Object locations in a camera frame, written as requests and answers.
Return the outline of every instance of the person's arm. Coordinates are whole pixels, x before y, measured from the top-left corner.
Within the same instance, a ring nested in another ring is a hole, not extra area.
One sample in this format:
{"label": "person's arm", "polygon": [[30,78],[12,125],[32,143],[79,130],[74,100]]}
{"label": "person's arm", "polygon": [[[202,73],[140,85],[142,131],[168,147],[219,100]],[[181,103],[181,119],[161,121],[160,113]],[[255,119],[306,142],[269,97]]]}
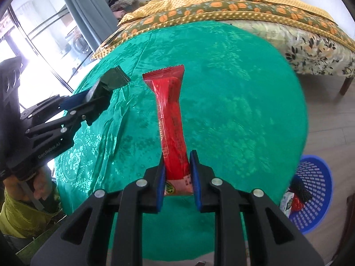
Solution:
{"label": "person's arm", "polygon": [[33,181],[33,195],[36,199],[45,200],[44,211],[33,207],[16,177],[5,179],[4,185],[5,202],[0,213],[1,232],[18,238],[37,237],[43,233],[51,218],[59,213],[61,206],[56,185],[51,181],[49,168],[39,169]]}

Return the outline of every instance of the green tablecloth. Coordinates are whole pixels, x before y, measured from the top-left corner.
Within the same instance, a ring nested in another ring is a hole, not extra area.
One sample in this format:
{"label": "green tablecloth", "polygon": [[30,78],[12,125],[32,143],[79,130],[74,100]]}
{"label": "green tablecloth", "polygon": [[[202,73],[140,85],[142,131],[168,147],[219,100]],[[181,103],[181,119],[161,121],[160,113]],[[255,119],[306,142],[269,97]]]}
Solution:
{"label": "green tablecloth", "polygon": [[[148,71],[185,65],[180,105],[188,151],[240,190],[263,189],[279,202],[307,134],[305,100],[286,60],[264,40],[228,24],[197,22],[138,35],[102,59],[76,92],[120,65],[132,81],[56,159],[63,209],[70,214],[94,190],[123,189],[159,163],[156,100]],[[143,256],[184,260],[213,251],[214,217],[193,197],[164,199],[143,219]]]}

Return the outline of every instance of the wooden floor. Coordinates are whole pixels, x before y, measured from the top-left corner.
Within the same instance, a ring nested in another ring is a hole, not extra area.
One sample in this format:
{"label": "wooden floor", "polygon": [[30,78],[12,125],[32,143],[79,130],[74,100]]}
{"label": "wooden floor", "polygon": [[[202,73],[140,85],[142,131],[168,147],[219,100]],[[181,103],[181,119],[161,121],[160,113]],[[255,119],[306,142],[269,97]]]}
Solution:
{"label": "wooden floor", "polygon": [[306,97],[309,121],[304,153],[325,159],[334,180],[328,214],[306,235],[328,263],[343,231],[347,197],[355,193],[355,83],[345,96],[340,96],[342,77],[299,76],[299,80]]}

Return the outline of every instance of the human hand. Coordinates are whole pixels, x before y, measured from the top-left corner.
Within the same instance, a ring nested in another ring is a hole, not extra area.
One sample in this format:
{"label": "human hand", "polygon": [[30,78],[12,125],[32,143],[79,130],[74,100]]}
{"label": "human hand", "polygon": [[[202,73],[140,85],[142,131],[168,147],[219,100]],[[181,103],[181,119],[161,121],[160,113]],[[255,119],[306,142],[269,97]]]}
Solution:
{"label": "human hand", "polygon": [[[24,193],[19,180],[14,176],[10,176],[4,180],[4,185],[7,193],[15,200],[30,201],[30,198]],[[52,178],[51,171],[47,166],[39,168],[37,175],[33,179],[33,196],[39,200],[42,198],[46,200],[52,192]]]}

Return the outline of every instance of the person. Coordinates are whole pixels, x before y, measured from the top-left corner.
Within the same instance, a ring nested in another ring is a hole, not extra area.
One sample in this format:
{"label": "person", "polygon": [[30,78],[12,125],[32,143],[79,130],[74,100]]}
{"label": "person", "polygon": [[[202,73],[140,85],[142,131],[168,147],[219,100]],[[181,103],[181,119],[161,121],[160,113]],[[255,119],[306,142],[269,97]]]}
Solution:
{"label": "person", "polygon": [[34,207],[15,176],[3,183],[5,200],[0,213],[0,230],[12,249],[18,252],[44,233],[51,219],[60,213],[60,197],[47,166],[40,168],[33,179],[33,196],[43,200],[42,211]]}

